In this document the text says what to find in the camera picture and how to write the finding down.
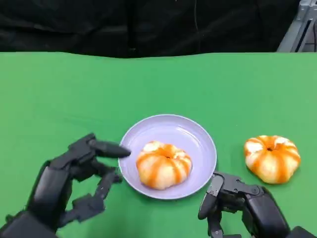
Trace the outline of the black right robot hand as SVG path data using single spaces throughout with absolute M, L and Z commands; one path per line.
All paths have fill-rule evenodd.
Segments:
M 272 194 L 263 186 L 242 182 L 238 176 L 214 172 L 198 212 L 207 219 L 211 238 L 240 238 L 226 235 L 220 225 L 222 212 L 242 212 L 242 222 L 252 238 L 285 238 L 291 230 Z

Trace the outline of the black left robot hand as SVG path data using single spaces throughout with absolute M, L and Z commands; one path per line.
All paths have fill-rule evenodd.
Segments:
M 121 183 L 122 177 L 116 173 L 115 167 L 106 166 L 97 158 L 125 158 L 130 154 L 130 150 L 119 144 L 97 140 L 93 133 L 78 139 L 68 146 L 65 153 L 43 164 L 27 202 L 27 210 L 53 231 L 102 213 L 111 186 Z M 101 178 L 95 193 L 75 199 L 73 208 L 67 211 L 72 182 L 82 182 L 91 176 Z

